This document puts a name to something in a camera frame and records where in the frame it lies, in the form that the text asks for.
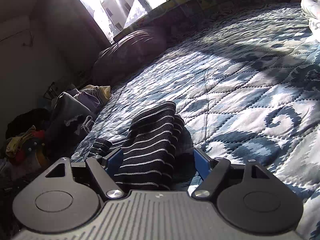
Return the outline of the black white striped garment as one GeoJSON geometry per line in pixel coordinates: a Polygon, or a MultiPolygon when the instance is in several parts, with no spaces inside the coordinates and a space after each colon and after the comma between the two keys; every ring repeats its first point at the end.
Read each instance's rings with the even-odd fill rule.
{"type": "Polygon", "coordinates": [[[175,165],[191,154],[193,142],[176,105],[165,101],[135,116],[123,139],[98,138],[89,156],[102,157],[120,148],[123,159],[113,176],[114,182],[130,190],[169,190],[175,165]]]}

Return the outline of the red plush toy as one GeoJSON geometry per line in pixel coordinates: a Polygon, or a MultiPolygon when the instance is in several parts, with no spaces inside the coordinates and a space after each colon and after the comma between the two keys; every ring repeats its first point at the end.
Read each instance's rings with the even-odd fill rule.
{"type": "Polygon", "coordinates": [[[44,141],[45,131],[31,131],[28,135],[27,143],[32,145],[40,145],[44,141]]]}

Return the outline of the blue white quilted bedspread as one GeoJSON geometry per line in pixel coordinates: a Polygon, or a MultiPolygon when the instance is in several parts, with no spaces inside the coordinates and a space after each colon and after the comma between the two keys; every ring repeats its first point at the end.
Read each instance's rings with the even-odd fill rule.
{"type": "Polygon", "coordinates": [[[99,138],[120,146],[134,116],[164,101],[185,123],[173,190],[201,183],[194,147],[235,164],[255,159],[302,199],[297,232],[319,239],[319,43],[298,3],[205,20],[114,87],[72,161],[83,161],[99,138]]]}

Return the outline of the olive yellow cloth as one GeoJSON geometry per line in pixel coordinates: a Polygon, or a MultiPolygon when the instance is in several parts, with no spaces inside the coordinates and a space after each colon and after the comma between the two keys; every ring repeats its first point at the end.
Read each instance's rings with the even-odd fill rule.
{"type": "Polygon", "coordinates": [[[9,140],[5,153],[9,157],[14,157],[16,153],[21,149],[22,145],[29,139],[34,137],[34,133],[36,132],[36,127],[31,126],[25,133],[22,135],[18,135],[9,140]]]}

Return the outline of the mauve rolled duvet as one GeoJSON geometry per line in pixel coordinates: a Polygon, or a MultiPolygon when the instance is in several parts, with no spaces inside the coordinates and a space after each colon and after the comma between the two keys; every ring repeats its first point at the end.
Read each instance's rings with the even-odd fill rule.
{"type": "Polygon", "coordinates": [[[167,48],[165,31],[146,27],[126,35],[101,51],[92,67],[94,85],[115,85],[122,78],[151,62],[167,48]]]}

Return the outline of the white quilted blanket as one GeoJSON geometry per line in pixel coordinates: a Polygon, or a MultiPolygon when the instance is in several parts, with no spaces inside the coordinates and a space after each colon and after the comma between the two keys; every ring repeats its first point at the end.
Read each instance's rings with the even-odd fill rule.
{"type": "Polygon", "coordinates": [[[301,0],[300,6],[313,36],[319,42],[319,0],[301,0]]]}

